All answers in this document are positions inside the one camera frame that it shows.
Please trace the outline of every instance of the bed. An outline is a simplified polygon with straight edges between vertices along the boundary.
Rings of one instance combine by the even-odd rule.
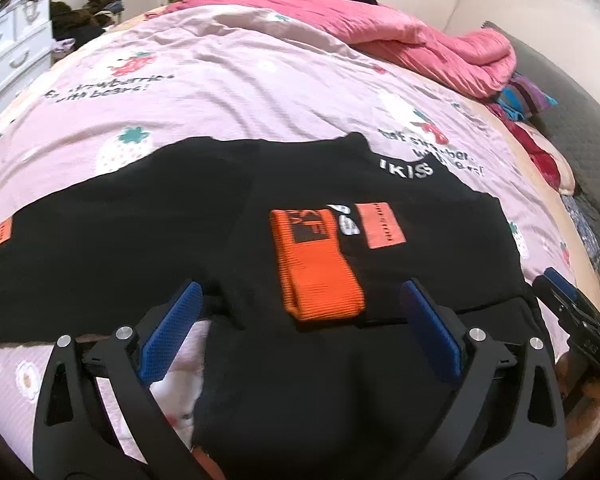
[[[111,85],[112,77],[118,83]],[[311,94],[303,84],[325,90]],[[253,92],[259,100],[248,97]],[[138,16],[58,62],[0,115],[0,222],[56,190],[192,136],[305,142],[355,131],[374,152],[413,160],[435,143],[425,130],[395,134],[414,110],[445,132],[450,142],[438,153],[452,173],[500,199],[518,234],[525,278],[555,267],[600,309],[600,279],[560,195],[483,104],[267,9],[203,6],[150,21]],[[129,129],[138,138],[121,142]],[[542,315],[559,356],[568,349],[566,334],[546,308]],[[152,385],[185,442],[207,330],[207,321],[197,322],[165,379]],[[30,468],[51,349],[0,344],[0,432]],[[141,460],[108,381],[98,384],[123,449]],[[600,416],[591,427],[570,441],[570,462],[599,430]]]

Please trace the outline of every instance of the colorful pillow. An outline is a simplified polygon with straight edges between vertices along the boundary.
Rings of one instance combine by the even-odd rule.
[[[558,104],[554,98],[539,89],[531,80],[515,72],[509,84],[498,97],[512,121],[524,121]]]

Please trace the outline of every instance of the red cloth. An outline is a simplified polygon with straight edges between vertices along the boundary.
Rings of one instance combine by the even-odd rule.
[[[547,184],[558,191],[558,188],[560,187],[560,171],[558,171],[558,165],[555,163],[554,158],[545,150],[542,150],[524,128],[521,128],[509,119],[509,116],[499,104],[486,103],[485,106],[493,115],[502,121],[507,127],[507,130],[509,130],[516,140],[522,144],[522,147],[529,154],[529,157],[536,165],[536,168],[538,168]]]

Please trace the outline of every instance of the pink blanket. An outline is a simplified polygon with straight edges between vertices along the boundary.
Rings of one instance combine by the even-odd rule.
[[[222,4],[275,10],[472,97],[502,90],[516,67],[509,40],[493,29],[452,38],[391,7],[349,0],[183,0],[162,14]]]

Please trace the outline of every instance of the orange label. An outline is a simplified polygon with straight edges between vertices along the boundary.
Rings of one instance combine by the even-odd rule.
[[[6,242],[9,238],[11,238],[11,223],[12,222],[13,222],[13,217],[9,217],[0,224],[0,244],[2,242]]]
[[[403,244],[407,241],[387,202],[356,204],[356,207],[360,211],[366,243],[370,249]]]

